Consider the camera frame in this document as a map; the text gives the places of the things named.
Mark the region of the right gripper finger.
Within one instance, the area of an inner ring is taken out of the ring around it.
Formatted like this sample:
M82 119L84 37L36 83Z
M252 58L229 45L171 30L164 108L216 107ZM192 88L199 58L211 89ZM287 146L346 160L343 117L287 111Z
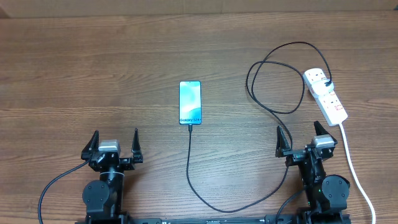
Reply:
M277 144L275 149L276 157L285 157L291 151L291 147L285 137L281 126L277 127Z
M329 132L321 125L319 121L313 123L317 136L329 134Z

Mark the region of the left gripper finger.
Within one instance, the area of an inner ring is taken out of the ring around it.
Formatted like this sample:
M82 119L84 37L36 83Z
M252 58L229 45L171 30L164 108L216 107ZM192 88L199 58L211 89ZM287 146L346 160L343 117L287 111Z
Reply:
M93 154L98 150L99 144L99 131L96 130L87 145L81 152L81 159L87 161L92 158Z
M143 163L144 162L144 158L143 158L142 151L141 151L141 146L139 144L139 133L138 133L137 128L134 130L134 137L132 140L131 152L132 152L133 163Z

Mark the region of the blue Samsung smartphone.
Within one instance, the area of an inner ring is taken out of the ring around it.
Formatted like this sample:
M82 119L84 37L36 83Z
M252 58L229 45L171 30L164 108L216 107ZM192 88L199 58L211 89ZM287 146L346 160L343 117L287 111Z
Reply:
M181 81L179 83L179 123L198 125L201 122L201 82Z

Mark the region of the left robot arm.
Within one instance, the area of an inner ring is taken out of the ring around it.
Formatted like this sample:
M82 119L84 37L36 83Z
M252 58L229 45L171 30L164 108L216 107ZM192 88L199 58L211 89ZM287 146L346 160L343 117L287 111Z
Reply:
M134 170L136 164L144 162L137 129L131 152L131 157L121 157L119 141L100 141L98 131L83 148L81 159L99 172L99 179L89 182L83 189L85 223L133 223L130 214L123 211L123 190L125 171Z

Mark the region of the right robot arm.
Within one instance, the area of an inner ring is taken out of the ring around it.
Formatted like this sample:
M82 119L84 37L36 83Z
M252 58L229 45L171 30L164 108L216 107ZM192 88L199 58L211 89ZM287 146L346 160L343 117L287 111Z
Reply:
M320 124L314 122L316 135L303 149L293 150L282 128L277 127L276 157L286 158L286 167L297 166L302 178L303 189L289 197L275 216L276 223L350 223L347 209L350 182L340 175L327 175L323 161L333 157L338 141ZM284 207L305 193L307 207L298 208L294 215L281 217Z

